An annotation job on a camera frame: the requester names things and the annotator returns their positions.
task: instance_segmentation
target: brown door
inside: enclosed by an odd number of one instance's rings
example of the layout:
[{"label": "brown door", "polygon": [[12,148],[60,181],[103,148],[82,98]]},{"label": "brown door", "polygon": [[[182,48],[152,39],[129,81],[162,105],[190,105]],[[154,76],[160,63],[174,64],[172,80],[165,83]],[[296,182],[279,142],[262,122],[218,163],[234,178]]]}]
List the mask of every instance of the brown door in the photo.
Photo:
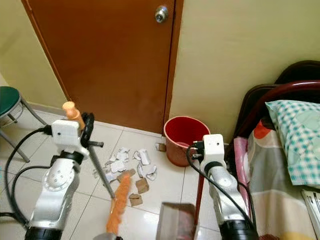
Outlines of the brown door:
[{"label": "brown door", "polygon": [[[161,133],[174,0],[28,0],[59,81],[98,121]],[[167,19],[155,12],[166,6]]]}]

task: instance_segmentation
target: checkered pillowcase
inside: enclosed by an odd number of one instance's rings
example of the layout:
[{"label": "checkered pillowcase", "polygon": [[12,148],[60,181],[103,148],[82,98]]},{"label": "checkered pillowcase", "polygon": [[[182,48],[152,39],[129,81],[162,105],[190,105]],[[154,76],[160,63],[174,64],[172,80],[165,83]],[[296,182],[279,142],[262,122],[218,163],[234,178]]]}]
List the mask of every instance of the checkered pillowcase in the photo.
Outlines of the checkered pillowcase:
[{"label": "checkered pillowcase", "polygon": [[320,185],[320,104],[265,103],[279,134],[293,185]]}]

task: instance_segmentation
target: door knob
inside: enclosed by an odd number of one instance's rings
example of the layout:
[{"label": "door knob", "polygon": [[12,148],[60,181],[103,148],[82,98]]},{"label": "door knob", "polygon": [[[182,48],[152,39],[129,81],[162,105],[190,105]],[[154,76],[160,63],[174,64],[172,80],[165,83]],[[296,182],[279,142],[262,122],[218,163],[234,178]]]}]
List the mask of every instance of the door knob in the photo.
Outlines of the door knob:
[{"label": "door knob", "polygon": [[155,20],[161,24],[168,18],[169,12],[168,8],[165,6],[159,6],[155,11]]}]

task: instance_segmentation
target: door frame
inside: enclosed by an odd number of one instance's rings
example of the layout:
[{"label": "door frame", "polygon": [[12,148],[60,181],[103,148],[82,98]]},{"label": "door frame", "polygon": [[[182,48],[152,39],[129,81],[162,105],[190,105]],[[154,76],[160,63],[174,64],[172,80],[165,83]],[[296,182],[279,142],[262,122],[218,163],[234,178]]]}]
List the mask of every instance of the door frame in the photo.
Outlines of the door frame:
[{"label": "door frame", "polygon": [[[40,29],[38,27],[37,21],[33,15],[32,8],[28,2],[28,0],[21,0],[24,9],[30,19],[30,22],[33,26],[35,34],[37,35],[40,44],[44,50],[44,53],[52,67],[52,70],[62,88],[62,91],[65,97],[70,100],[70,95],[67,92],[67,89],[62,81],[61,76],[59,75],[58,69],[49,53],[47,44],[45,39],[43,38]],[[172,100],[172,92],[173,92],[173,85],[174,85],[174,78],[175,78],[175,71],[176,71],[176,62],[177,62],[177,55],[178,55],[178,47],[179,47],[179,37],[180,37],[180,29],[181,29],[181,22],[182,22],[182,15],[183,15],[183,6],[184,0],[175,0],[174,1],[174,12],[173,12],[173,21],[172,21],[172,29],[171,29],[171,43],[170,43],[170,55],[169,55],[169,65],[168,65],[168,74],[167,74],[167,81],[166,81],[166,93],[165,93],[165,103],[164,103],[164,116],[163,116],[163,124],[162,127],[169,119],[170,114],[170,106]]]}]

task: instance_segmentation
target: baseboard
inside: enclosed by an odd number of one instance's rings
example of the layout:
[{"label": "baseboard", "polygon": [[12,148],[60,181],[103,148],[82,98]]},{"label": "baseboard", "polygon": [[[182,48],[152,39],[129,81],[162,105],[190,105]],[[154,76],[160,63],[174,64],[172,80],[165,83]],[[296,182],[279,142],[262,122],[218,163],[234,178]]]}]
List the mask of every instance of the baseboard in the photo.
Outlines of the baseboard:
[{"label": "baseboard", "polygon": [[39,103],[34,103],[34,102],[29,102],[29,101],[28,101],[28,104],[34,110],[39,110],[39,111],[43,111],[43,112],[47,112],[47,113],[51,113],[51,114],[58,114],[58,115],[65,115],[66,114],[63,109],[58,108],[58,107],[42,105]]}]

